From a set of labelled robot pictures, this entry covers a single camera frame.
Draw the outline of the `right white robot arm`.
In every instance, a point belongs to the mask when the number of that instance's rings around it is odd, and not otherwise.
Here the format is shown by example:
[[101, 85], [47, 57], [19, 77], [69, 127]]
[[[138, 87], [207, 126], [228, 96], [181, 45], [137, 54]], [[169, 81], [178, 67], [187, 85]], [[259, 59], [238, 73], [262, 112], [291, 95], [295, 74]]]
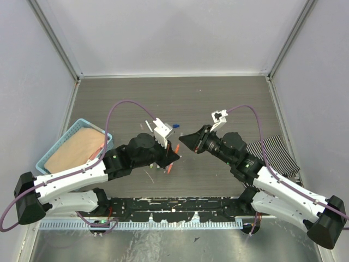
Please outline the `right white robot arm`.
[[179, 140], [196, 154], [209, 152], [230, 166], [234, 177], [248, 187], [240, 196], [240, 210], [275, 216], [306, 232], [319, 246], [333, 249], [343, 232], [348, 216], [342, 199], [309, 191], [278, 174], [247, 151], [247, 144], [236, 132], [219, 138], [204, 125], [199, 131]]

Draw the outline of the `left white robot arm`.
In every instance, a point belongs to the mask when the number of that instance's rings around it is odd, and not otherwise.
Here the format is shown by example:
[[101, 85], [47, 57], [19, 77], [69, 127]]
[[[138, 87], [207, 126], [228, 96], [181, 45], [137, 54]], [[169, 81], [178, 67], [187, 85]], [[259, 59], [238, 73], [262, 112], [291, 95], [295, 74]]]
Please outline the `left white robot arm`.
[[37, 177], [26, 172], [14, 189], [18, 223], [26, 225], [43, 219], [58, 207], [56, 200], [76, 189], [128, 176], [133, 169], [153, 163], [164, 169], [179, 159], [170, 142], [162, 146], [155, 137], [141, 133], [127, 145], [108, 150], [100, 158], [75, 168]]

